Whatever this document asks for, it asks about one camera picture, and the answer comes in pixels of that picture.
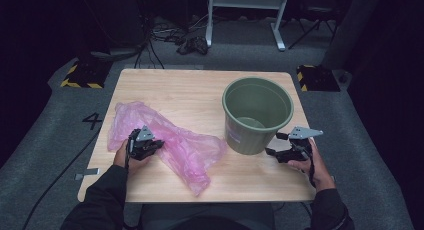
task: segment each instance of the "pink plastic bag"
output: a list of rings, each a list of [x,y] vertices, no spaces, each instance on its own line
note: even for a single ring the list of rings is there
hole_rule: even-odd
[[[225,154],[225,141],[176,127],[142,102],[118,103],[115,110],[116,116],[109,131],[109,150],[117,151],[134,129],[146,125],[156,139],[165,141],[164,146],[156,151],[162,161],[196,196],[206,189],[211,181],[206,171]]]

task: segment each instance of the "black sleeve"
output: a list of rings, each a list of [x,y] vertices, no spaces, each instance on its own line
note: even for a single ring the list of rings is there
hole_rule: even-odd
[[[61,229],[122,229],[128,172],[112,165],[93,185],[85,199],[69,213]]]
[[[316,194],[312,205],[311,228],[313,230],[355,229],[353,220],[337,189],[326,189]]]

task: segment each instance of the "person's lap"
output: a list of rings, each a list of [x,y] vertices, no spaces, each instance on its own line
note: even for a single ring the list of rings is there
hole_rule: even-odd
[[[271,203],[143,204],[143,230],[173,229],[193,217],[222,217],[250,229],[274,229]]]

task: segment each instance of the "table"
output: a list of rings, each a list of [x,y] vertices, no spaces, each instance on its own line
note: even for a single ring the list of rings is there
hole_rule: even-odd
[[[308,127],[291,76],[282,72],[243,72],[208,70],[124,69],[121,72],[88,169],[99,168],[99,175],[86,175],[78,193],[82,201],[93,184],[113,162],[107,151],[107,135],[118,102],[144,102],[176,126],[195,133],[224,137],[225,114],[221,98],[230,82],[246,76],[271,79],[284,87],[293,99],[294,115],[280,132],[294,126]],[[148,165],[128,180],[127,202],[260,202],[309,201],[315,189],[307,176],[280,164],[265,151],[242,155],[228,147],[224,157],[208,170],[211,184],[198,197],[154,155]]]
[[[284,51],[286,47],[279,31],[281,18],[286,8],[287,0],[209,0],[208,3],[208,25],[206,27],[206,42],[210,47],[212,45],[213,29],[213,7],[236,7],[236,8],[256,8],[278,10],[275,23],[271,23],[271,30],[274,34],[278,50]]]

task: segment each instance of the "black long-sleeve shirt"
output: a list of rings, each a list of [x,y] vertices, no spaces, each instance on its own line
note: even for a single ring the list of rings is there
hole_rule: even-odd
[[[119,229],[124,224],[124,204],[127,191],[128,172],[112,165],[100,178],[87,188],[85,200],[79,203],[66,217],[61,229]],[[247,229],[228,219],[194,218],[178,229]],[[346,206],[336,189],[327,189],[316,194],[312,206],[311,229],[354,229]]]

